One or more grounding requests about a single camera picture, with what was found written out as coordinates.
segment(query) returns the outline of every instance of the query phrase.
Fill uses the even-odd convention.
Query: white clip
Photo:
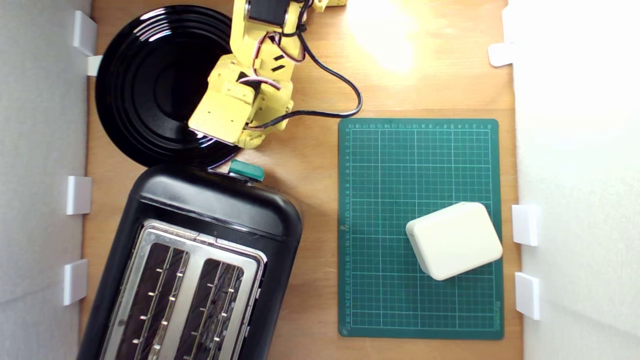
[[[98,76],[98,69],[100,69],[100,61],[102,61],[102,55],[87,57],[86,74],[89,76]]]
[[[522,272],[516,276],[516,310],[540,320],[540,280]]]
[[[98,36],[98,25],[85,15],[76,10],[74,16],[74,47],[87,56],[95,54],[95,43]]]
[[[86,176],[69,176],[67,182],[67,215],[91,212],[91,188],[93,181]]]
[[[494,67],[501,67],[513,63],[514,45],[516,37],[516,22],[513,5],[507,5],[502,10],[502,32],[504,42],[489,45],[489,62]]]
[[[522,245],[538,246],[540,210],[533,205],[512,205],[511,223],[513,241]]]
[[[64,306],[71,305],[86,296],[89,268],[87,259],[65,265]]]

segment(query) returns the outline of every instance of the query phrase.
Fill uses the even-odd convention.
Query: black toaster
[[[266,358],[302,221],[255,169],[234,160],[229,174],[159,165],[140,176],[78,359]]]

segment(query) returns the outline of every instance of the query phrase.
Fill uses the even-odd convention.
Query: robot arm
[[[302,38],[291,35],[311,6],[322,12],[346,2],[235,0],[233,53],[222,56],[209,74],[209,87],[189,127],[245,149],[260,145],[269,132],[283,130],[286,120],[272,122],[292,110],[293,69],[305,59]]]

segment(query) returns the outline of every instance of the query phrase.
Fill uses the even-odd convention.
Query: wooden surface
[[[98,52],[139,14],[178,3],[94,0]],[[231,0],[195,1],[230,13]],[[513,88],[510,67],[493,69],[486,49],[502,41],[506,0],[349,0],[347,8],[313,14],[308,42],[327,65],[362,90],[361,117],[494,117],[500,122],[504,233],[505,337],[502,341],[341,338],[337,331],[337,120],[300,118],[239,159],[261,165],[267,184],[303,203],[305,231],[269,353],[270,359],[521,359],[522,318],[515,311],[511,241],[516,202]],[[88,176],[92,213],[84,223],[89,259],[84,328],[131,185],[143,167],[126,158],[102,130],[89,94]],[[296,108],[346,110],[350,90],[310,61],[294,75]]]

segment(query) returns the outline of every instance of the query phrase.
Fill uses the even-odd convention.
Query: black round tray
[[[239,148],[189,130],[220,56],[230,54],[231,19],[192,5],[167,6],[126,25],[100,63],[95,102],[100,122],[132,160],[151,167],[214,167]]]

